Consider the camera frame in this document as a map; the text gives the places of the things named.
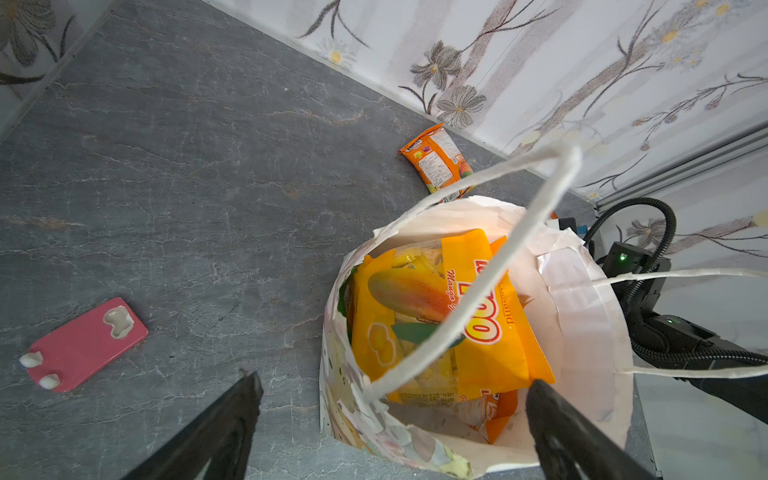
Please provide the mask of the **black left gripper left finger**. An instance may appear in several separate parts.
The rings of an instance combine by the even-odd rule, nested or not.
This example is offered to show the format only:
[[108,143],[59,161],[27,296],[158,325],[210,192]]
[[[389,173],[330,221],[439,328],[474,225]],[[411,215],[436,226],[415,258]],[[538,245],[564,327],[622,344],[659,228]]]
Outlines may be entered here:
[[245,373],[127,479],[243,479],[264,390]]

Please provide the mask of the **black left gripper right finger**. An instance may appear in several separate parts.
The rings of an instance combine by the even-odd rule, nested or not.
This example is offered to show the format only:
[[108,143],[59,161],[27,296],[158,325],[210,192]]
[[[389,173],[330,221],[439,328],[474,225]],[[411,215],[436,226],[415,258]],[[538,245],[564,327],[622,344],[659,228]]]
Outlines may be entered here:
[[542,380],[529,388],[526,415],[547,479],[654,478]]

